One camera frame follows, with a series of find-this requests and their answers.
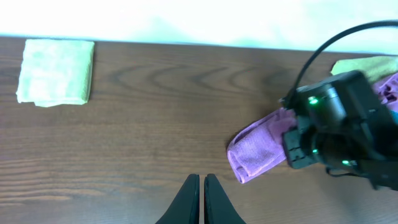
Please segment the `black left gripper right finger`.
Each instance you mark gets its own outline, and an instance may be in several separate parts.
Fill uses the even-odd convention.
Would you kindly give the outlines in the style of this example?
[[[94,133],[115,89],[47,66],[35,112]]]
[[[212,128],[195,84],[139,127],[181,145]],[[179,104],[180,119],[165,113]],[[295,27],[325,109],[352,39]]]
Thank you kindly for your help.
[[[205,224],[246,224],[214,174],[204,181],[204,216]]]

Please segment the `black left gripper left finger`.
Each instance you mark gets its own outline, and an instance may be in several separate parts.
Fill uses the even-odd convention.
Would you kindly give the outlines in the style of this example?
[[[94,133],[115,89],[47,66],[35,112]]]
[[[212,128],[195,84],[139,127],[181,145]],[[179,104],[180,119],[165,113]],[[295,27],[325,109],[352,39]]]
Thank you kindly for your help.
[[[199,217],[200,176],[190,174],[156,224],[198,224]]]

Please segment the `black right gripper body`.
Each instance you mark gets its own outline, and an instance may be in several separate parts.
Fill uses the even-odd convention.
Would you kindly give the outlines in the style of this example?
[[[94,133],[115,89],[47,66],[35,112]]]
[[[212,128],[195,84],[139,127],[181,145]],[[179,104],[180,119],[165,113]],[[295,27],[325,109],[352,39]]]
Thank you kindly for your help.
[[[297,125],[282,135],[289,166],[302,169],[323,164],[328,170],[356,170],[351,152],[354,142],[339,134],[321,133],[306,116],[296,117]]]

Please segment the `purple microfiber cloth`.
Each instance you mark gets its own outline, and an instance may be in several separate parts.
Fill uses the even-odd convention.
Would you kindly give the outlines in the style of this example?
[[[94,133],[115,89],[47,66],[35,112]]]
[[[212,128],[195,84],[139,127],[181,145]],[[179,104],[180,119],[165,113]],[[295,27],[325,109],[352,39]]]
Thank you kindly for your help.
[[[282,135],[296,125],[295,113],[280,108],[235,135],[226,153],[237,180],[245,184],[283,162]]]

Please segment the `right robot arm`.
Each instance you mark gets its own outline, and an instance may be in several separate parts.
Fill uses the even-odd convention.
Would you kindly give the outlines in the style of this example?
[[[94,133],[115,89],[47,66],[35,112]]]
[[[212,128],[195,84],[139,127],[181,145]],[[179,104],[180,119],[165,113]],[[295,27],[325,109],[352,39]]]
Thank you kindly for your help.
[[[297,122],[282,135],[291,168],[320,163],[330,176],[397,190],[397,123],[360,71],[302,86],[284,106]]]

